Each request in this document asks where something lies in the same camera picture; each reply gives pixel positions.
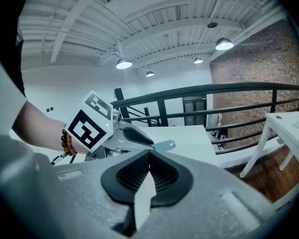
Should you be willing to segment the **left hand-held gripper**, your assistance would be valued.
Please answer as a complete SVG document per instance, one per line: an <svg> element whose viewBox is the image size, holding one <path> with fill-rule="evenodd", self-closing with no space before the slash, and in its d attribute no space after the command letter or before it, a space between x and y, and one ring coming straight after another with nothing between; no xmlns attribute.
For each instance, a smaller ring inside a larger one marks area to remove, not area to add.
<svg viewBox="0 0 299 239"><path fill-rule="evenodd" d="M65 127L68 138L88 153L86 161L123 154L137 149L167 152L176 146L173 140L154 143L144 132L127 126L121 112L91 91L82 101L74 118Z"/></svg>

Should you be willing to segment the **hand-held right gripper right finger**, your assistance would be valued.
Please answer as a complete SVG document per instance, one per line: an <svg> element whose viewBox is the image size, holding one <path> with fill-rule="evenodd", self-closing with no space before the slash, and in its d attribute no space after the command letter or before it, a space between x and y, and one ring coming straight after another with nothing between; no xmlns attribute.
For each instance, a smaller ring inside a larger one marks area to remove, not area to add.
<svg viewBox="0 0 299 239"><path fill-rule="evenodd" d="M172 207L154 208L138 239L249 239L275 214L261 193L223 168L167 153L193 175L193 186Z"/></svg>

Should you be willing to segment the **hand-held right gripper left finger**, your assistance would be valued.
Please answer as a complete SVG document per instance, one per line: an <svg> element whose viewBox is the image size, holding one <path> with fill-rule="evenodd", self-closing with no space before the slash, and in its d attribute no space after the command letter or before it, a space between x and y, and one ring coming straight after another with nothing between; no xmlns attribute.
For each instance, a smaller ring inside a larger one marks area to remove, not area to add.
<svg viewBox="0 0 299 239"><path fill-rule="evenodd" d="M52 167L35 154L37 239L148 239L150 222L136 228L134 204L117 203L101 185L105 171L141 156L134 151L109 159Z"/></svg>

